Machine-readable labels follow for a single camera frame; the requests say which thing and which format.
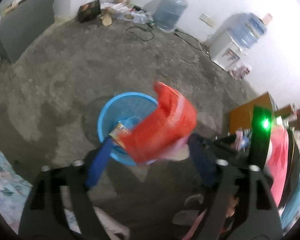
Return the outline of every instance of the electrical socket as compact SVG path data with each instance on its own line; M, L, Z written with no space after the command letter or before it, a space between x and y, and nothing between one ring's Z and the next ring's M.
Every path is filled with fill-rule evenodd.
M200 17L199 17L200 20L202 20L203 22L205 22L207 25L209 25L210 27L214 27L215 25L215 21L212 20L208 15L206 14L202 14Z

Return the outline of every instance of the blue plastic basket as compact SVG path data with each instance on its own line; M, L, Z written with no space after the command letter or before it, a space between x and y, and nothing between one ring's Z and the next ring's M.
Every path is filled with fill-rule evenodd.
M128 129L145 119L157 108L158 102L142 93L123 93L109 100L102 108L98 118L97 132L100 142L122 122ZM133 159L119 146L115 147L110 156L125 165L135 166Z

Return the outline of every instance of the concrete floor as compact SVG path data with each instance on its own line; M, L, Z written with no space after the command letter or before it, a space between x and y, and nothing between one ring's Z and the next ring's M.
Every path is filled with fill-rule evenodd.
M155 80L194 104L197 131L206 137L227 131L226 113L256 97L245 81L235 81L173 34L155 30L155 38L143 42L125 32L130 26L114 21L104 27L98 20L55 25L15 64L2 64L0 150L20 176L33 182L43 165L83 158L99 144L95 124L109 98L128 91L155 97ZM130 227L132 239L167 240L172 216L198 188L189 160L147 167L111 160L90 198Z

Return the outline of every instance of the power cord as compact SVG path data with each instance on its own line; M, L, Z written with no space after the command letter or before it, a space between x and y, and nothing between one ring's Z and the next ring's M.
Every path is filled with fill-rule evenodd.
M178 34L178 32L179 32L179 33L182 33L182 34L184 34L184 35L187 35L187 36L189 36L189 37L191 37L191 38L193 38L193 39L195 39L195 40L198 42L199 48L197 48L196 46L192 45L189 41L187 41L187 40L185 40L184 38L182 38L182 37ZM195 49L197 49L197 50L201 50L201 52L202 52L204 55L206 55L207 57L209 56L209 55L207 55L207 54L209 54L208 50L206 50L206 52L207 52L207 54L206 54L206 53L203 51L203 44L202 44L197 38L195 38L195 37L189 35L188 33L184 33L184 32L182 32L182 31L180 31L179 29L175 29L174 35L176 35L176 36L178 36L180 39L184 40L186 43L188 43L188 44L189 44L190 46L192 46L193 48L195 48Z
M145 40L145 39L141 38L140 36L136 35L134 32L130 32L130 31L129 31L129 33L132 33L132 34L136 35L136 36L137 36L139 39L141 39L142 41L150 41L150 40L152 40L152 39L154 38L154 34L153 34L152 31L153 31L155 28L151 28L149 25L148 25L148 27L149 27L149 28L146 29L146 28L143 28L143 27L134 25L134 26L129 27L128 29L126 29L126 32L127 32L128 30L131 30L131 29L134 29L134 28L138 28L138 29L142 30L143 32L151 33L151 34L152 34L152 37L151 37L150 39L148 39L148 40Z

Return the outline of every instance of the green light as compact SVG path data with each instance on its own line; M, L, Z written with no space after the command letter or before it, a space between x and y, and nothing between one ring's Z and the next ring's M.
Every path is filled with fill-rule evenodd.
M268 118L267 118L267 119L264 119L264 120L262 121L262 126L263 126L264 129L269 130L269 128L270 128L270 122L269 122L269 119L268 119Z

